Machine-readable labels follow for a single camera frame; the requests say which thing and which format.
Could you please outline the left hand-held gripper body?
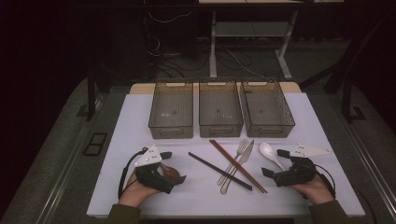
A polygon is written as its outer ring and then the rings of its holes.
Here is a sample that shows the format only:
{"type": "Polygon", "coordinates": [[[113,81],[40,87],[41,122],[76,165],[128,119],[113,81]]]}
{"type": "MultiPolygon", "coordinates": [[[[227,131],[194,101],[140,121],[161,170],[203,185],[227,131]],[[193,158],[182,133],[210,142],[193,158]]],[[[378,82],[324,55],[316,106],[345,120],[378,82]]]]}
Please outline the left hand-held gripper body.
{"type": "Polygon", "coordinates": [[[175,182],[158,171],[163,159],[156,146],[144,150],[142,157],[134,164],[135,175],[139,183],[169,194],[175,182]]]}

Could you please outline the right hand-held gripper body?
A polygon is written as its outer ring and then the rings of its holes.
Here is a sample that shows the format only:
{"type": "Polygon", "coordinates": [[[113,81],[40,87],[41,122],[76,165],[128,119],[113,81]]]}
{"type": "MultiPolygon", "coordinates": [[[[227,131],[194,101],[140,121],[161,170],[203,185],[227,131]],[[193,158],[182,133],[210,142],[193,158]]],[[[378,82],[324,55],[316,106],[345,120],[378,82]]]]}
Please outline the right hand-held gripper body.
{"type": "Polygon", "coordinates": [[[286,187],[311,181],[317,171],[315,164],[311,161],[311,157],[330,153],[329,149],[298,144],[290,151],[290,158],[286,158],[290,159],[291,167],[286,171],[275,174],[276,185],[278,187],[286,187]]]}

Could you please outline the red-brown wooden spoon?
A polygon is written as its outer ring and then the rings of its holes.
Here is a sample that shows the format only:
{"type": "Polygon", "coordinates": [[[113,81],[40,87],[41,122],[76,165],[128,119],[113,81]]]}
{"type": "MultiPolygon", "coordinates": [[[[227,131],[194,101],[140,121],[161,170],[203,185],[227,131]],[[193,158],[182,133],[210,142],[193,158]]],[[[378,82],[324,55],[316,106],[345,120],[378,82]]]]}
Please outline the red-brown wooden spoon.
{"type": "Polygon", "coordinates": [[[178,180],[180,178],[180,174],[179,174],[178,170],[176,170],[175,168],[166,166],[163,163],[161,163],[160,166],[163,170],[164,176],[169,177],[173,180],[178,180]]]}

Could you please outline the white ceramic spoon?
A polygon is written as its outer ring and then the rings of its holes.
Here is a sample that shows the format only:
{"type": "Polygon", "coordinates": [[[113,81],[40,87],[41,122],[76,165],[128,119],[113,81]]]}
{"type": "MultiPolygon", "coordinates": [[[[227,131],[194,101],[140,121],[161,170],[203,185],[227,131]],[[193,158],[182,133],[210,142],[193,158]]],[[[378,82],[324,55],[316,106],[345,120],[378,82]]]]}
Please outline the white ceramic spoon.
{"type": "Polygon", "coordinates": [[[278,159],[276,152],[273,150],[273,148],[268,143],[260,144],[260,152],[266,159],[268,159],[269,161],[272,161],[282,171],[287,170],[287,168],[278,159]]]}

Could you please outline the silver metal knife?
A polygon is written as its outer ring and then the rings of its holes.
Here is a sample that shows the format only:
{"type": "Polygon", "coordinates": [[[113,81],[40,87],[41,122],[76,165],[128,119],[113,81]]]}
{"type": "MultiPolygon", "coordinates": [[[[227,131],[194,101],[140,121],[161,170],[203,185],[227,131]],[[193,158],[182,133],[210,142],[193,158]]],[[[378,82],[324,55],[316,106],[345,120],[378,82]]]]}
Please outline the silver metal knife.
{"type": "MultiPolygon", "coordinates": [[[[247,139],[244,139],[240,146],[238,147],[236,151],[236,156],[234,157],[239,164],[243,164],[246,161],[248,161],[250,153],[253,149],[254,146],[254,141],[248,141],[247,139]]],[[[229,164],[225,172],[229,175],[235,175],[237,171],[237,168],[233,164],[229,164]]],[[[228,187],[231,183],[231,180],[226,177],[225,175],[222,175],[220,179],[218,180],[218,185],[220,186],[220,193],[221,194],[226,194],[228,191],[228,187]]]]}

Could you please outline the transparent brown plastic bin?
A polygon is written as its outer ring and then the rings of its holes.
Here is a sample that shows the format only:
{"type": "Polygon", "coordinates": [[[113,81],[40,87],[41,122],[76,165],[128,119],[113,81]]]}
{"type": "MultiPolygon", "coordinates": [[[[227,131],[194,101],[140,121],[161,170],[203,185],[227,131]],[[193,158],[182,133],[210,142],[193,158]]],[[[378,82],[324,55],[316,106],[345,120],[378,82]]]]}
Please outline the transparent brown plastic bin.
{"type": "Polygon", "coordinates": [[[244,124],[234,80],[199,84],[200,136],[239,137],[244,124]]]}
{"type": "Polygon", "coordinates": [[[158,82],[155,85],[148,127],[154,139],[193,137],[193,84],[158,82]]]}
{"type": "Polygon", "coordinates": [[[295,121],[277,81],[244,81],[240,98],[248,137],[289,136],[295,121]]]}

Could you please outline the person's right hand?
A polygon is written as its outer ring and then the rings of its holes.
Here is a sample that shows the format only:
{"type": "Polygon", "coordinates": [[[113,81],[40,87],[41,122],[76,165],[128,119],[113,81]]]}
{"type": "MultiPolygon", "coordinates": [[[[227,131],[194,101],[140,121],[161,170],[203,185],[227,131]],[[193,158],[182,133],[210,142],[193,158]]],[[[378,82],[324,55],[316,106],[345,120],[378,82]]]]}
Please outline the person's right hand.
{"type": "Polygon", "coordinates": [[[323,204],[334,201],[334,197],[328,190],[325,182],[318,175],[307,183],[292,185],[290,188],[304,195],[312,204],[323,204]]]}

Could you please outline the person's left hand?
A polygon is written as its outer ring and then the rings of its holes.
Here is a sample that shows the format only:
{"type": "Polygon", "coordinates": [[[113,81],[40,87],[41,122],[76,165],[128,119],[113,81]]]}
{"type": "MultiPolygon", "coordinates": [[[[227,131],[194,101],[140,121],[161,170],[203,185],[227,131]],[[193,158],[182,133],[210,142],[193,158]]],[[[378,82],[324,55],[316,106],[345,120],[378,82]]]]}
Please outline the person's left hand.
{"type": "Polygon", "coordinates": [[[135,173],[132,173],[128,179],[127,188],[120,196],[119,204],[139,207],[146,199],[157,193],[159,193],[158,190],[139,183],[135,173]]]}

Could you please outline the white table mat board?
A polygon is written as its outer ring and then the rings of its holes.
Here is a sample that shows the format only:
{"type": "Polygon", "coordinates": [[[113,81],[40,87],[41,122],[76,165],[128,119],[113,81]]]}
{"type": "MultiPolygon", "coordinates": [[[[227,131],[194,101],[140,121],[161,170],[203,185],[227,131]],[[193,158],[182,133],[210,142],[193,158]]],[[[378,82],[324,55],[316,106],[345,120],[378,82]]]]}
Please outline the white table mat board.
{"type": "MultiPolygon", "coordinates": [[[[346,213],[353,217],[364,214],[354,190],[324,133],[317,115],[304,93],[286,96],[296,122],[286,138],[273,138],[274,148],[293,150],[298,144],[329,149],[330,154],[316,156],[314,163],[330,172],[336,184],[336,198],[346,213]]],[[[220,170],[228,160],[215,149],[208,139],[195,135],[190,139],[155,140],[149,131],[149,112],[152,97],[149,94],[129,94],[125,97],[120,116],[98,176],[87,214],[106,217],[118,200],[118,187],[123,168],[142,147],[156,146],[160,151],[173,153],[167,165],[186,175],[183,184],[169,194],[150,197],[142,205],[143,217],[300,217],[308,213],[308,202],[297,192],[280,188],[262,175],[262,168],[278,168],[254,148],[244,168],[260,186],[245,189],[232,183],[226,194],[217,184],[220,170]]]]}

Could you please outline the silver metal fork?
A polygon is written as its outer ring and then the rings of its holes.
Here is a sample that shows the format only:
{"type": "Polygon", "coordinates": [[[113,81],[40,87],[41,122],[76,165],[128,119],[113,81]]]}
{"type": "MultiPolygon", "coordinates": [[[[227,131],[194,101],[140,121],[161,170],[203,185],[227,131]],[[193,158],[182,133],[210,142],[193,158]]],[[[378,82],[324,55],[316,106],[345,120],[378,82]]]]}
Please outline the silver metal fork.
{"type": "MultiPolygon", "coordinates": [[[[247,139],[244,139],[236,151],[237,155],[234,157],[235,159],[238,160],[239,164],[243,164],[248,160],[248,157],[249,157],[248,147],[249,147],[249,142],[247,139]]],[[[230,164],[227,167],[226,172],[229,175],[234,175],[236,173],[236,170],[237,170],[237,168],[233,164],[230,164]]],[[[230,182],[231,182],[230,178],[222,175],[220,177],[220,179],[218,180],[217,184],[219,186],[226,186],[230,182]]]]}

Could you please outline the black metal stand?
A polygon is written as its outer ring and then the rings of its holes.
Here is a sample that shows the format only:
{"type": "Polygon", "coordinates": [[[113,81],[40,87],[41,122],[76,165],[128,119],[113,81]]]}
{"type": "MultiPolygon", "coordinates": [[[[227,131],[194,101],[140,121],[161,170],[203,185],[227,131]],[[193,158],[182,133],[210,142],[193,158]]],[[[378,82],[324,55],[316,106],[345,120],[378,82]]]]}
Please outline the black metal stand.
{"type": "Polygon", "coordinates": [[[352,81],[350,78],[346,78],[343,88],[342,114],[349,123],[352,123],[354,120],[366,120],[366,117],[363,115],[360,108],[358,106],[351,105],[351,96],[352,81]]]}
{"type": "Polygon", "coordinates": [[[97,85],[96,85],[95,69],[91,68],[87,74],[87,104],[82,105],[77,117],[84,117],[87,121],[91,121],[96,113],[97,85]]]}

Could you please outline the black floor socket frame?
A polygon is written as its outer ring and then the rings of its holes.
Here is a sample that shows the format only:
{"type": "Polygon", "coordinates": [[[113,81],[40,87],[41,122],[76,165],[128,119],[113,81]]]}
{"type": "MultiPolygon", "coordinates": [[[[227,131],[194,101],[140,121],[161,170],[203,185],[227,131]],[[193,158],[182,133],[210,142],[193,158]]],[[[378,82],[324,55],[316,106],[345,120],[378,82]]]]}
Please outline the black floor socket frame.
{"type": "Polygon", "coordinates": [[[106,142],[107,133],[93,133],[82,154],[84,156],[99,156],[106,142]]]}

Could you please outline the metal floor rail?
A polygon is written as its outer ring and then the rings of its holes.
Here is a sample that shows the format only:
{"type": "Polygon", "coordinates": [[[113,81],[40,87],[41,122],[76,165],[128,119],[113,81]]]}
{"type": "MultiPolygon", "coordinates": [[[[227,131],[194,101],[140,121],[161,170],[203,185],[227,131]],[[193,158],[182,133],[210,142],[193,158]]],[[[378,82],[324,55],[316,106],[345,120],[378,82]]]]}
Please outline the metal floor rail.
{"type": "Polygon", "coordinates": [[[77,140],[73,145],[73,149],[63,167],[61,173],[59,174],[54,187],[50,191],[50,195],[46,200],[46,203],[41,210],[35,224],[50,224],[53,214],[55,213],[60,200],[63,197],[64,190],[71,178],[73,170],[76,167],[78,158],[81,156],[86,140],[90,136],[92,131],[92,126],[98,118],[98,113],[102,109],[103,104],[106,100],[106,95],[102,93],[97,93],[94,96],[93,109],[94,112],[89,121],[85,121],[78,133],[77,140]]]}
{"type": "Polygon", "coordinates": [[[368,105],[342,110],[357,154],[396,224],[396,135],[368,105]]]}

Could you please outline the white metal desk frame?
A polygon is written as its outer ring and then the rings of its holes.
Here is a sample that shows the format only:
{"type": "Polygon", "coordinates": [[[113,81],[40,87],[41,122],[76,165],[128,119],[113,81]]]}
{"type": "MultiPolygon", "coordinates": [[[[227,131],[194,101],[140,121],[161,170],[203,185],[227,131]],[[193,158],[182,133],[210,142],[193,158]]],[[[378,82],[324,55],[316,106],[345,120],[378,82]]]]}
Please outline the white metal desk frame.
{"type": "Polygon", "coordinates": [[[263,5],[275,7],[291,5],[293,10],[286,21],[218,21],[217,9],[211,12],[211,36],[209,53],[209,71],[211,77],[218,74],[216,57],[216,40],[218,37],[281,37],[283,43],[275,50],[280,71],[285,79],[292,75],[285,60],[285,53],[291,40],[300,9],[297,7],[322,7],[343,4],[345,0],[199,0],[200,6],[217,5],[238,7],[258,7],[263,5]]]}

